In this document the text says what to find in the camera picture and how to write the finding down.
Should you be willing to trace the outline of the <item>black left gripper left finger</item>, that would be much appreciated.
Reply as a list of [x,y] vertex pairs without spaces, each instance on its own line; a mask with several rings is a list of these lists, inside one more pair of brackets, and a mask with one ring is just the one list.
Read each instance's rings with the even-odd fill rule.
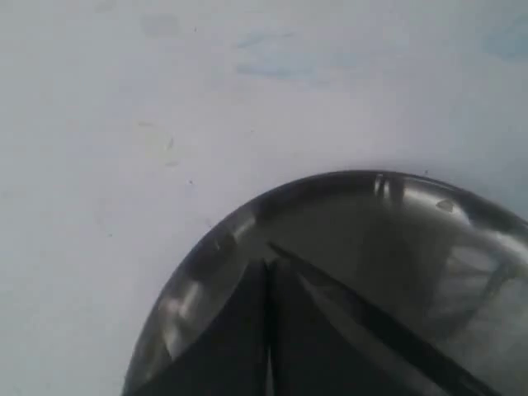
[[157,372],[130,376],[131,395],[264,395],[267,268],[248,265],[205,330]]

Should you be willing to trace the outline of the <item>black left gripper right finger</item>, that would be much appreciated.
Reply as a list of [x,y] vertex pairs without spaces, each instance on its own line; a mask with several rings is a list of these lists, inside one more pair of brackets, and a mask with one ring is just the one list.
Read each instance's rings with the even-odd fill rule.
[[272,262],[271,367],[278,395],[430,395],[440,390],[311,286]]

